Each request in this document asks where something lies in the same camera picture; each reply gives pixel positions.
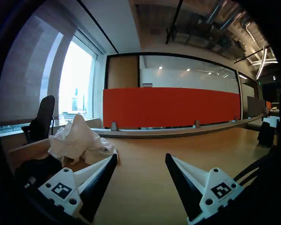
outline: crumpled white towel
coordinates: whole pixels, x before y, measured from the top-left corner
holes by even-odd
[[[51,147],[48,152],[61,162],[67,157],[73,159],[75,164],[82,156],[91,165],[117,154],[115,147],[93,132],[79,114],[75,115],[73,123],[60,128],[55,136],[50,135],[49,141]]]

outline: glass partition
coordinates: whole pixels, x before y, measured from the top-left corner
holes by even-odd
[[[235,71],[204,61],[172,56],[140,56],[140,86],[143,84],[239,94]]]
[[[241,81],[242,90],[242,111],[243,119],[248,118],[248,96],[258,98],[257,83],[248,76],[239,73],[239,80]]]

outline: red panel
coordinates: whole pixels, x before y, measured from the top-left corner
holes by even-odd
[[[270,102],[266,102],[266,107],[270,110],[271,109],[271,107],[272,107],[272,103],[270,103]]]
[[[240,119],[239,94],[191,88],[121,88],[103,92],[103,123],[110,127],[189,126]]]

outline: chair backrest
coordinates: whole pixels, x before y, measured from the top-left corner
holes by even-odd
[[[55,104],[55,97],[53,95],[49,95],[42,99],[40,102],[39,111],[37,113],[37,120],[43,126],[44,138],[48,138],[49,128],[53,116]]]

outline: office chair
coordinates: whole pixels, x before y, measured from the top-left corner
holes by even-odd
[[[40,107],[36,118],[31,121],[29,126],[21,127],[25,133],[28,144],[48,138],[51,120],[53,120],[51,129],[51,135],[53,135],[54,104],[55,97],[53,95],[43,98],[40,102]]]

